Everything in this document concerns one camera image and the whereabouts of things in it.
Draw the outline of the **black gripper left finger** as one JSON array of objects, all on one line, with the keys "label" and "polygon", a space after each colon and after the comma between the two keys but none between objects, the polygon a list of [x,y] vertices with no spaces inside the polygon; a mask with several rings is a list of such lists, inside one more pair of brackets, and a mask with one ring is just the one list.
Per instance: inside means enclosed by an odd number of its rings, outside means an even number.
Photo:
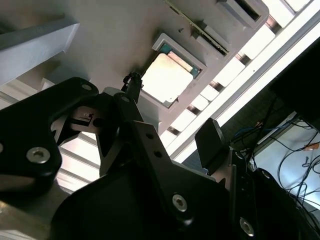
[{"label": "black gripper left finger", "polygon": [[141,77],[131,73],[123,82],[121,90],[99,93],[93,84],[73,77],[1,110],[1,192],[45,192],[62,165],[59,146],[90,132],[97,136],[100,178],[137,166],[150,176],[164,203],[172,200],[185,212],[186,201],[175,195],[169,199],[165,190],[165,171],[176,165],[137,108]]}]

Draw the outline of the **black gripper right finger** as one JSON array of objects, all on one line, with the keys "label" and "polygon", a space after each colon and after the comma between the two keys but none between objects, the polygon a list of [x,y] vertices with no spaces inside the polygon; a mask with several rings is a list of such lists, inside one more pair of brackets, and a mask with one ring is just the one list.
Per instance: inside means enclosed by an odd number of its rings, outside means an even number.
[{"label": "black gripper right finger", "polygon": [[252,171],[247,160],[225,140],[216,120],[209,118],[195,134],[201,165],[226,189],[229,220],[241,240],[276,240],[277,220],[261,170]]}]

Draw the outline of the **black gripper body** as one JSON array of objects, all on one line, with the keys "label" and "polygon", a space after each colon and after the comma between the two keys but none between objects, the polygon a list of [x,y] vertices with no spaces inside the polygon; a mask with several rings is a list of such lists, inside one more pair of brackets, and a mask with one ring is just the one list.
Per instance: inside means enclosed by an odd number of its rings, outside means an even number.
[{"label": "black gripper body", "polygon": [[[56,211],[52,240],[230,240],[229,196],[213,180],[172,166],[165,171],[167,203],[148,173],[125,166],[70,195]],[[186,211],[171,198],[180,195]]]}]

